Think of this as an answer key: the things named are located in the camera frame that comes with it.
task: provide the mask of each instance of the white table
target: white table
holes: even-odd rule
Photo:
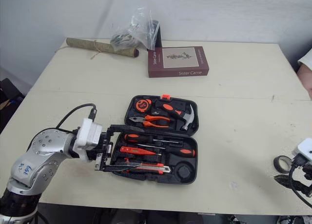
[[[33,136],[72,108],[97,105],[103,129],[122,124],[135,95],[170,94],[198,105],[197,179],[190,185],[136,181],[94,171],[94,163],[64,161],[41,202],[206,213],[312,215],[273,179],[273,158],[291,156],[311,137],[312,101],[277,44],[164,41],[203,46],[208,76],[148,78],[147,52],[138,58],[65,48],[50,61],[0,135],[0,192],[13,162]],[[71,116],[75,129],[88,110]]]

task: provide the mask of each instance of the person's hand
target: person's hand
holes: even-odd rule
[[[302,64],[297,75],[312,100],[312,70],[310,70],[305,64]]]

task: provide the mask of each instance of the orange pliers handle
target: orange pliers handle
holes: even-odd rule
[[[163,116],[151,116],[151,115],[146,115],[145,120],[152,122],[152,121],[157,121],[157,120],[166,120],[168,122],[170,122],[170,118],[167,117],[163,117]]]
[[[169,127],[168,125],[155,125],[155,124],[148,122],[148,121],[144,121],[143,126],[145,126],[145,127],[153,126],[153,127],[158,127],[158,128],[168,128]]]
[[[143,122],[143,126],[145,127],[149,127],[149,126],[153,126],[153,127],[158,127],[158,128],[168,128],[168,125],[156,125],[151,123],[152,121],[157,121],[157,120],[166,120],[168,122],[170,122],[170,118],[167,117],[163,117],[163,116],[151,116],[151,115],[146,115],[145,117],[145,121]]]

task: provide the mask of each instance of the orange tape measure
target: orange tape measure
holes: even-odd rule
[[[136,110],[144,113],[151,107],[152,101],[150,99],[141,99],[136,102]]]

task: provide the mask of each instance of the book cover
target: book cover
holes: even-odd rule
[[[208,63],[201,46],[157,47],[148,51],[148,74],[150,78],[204,76]]]

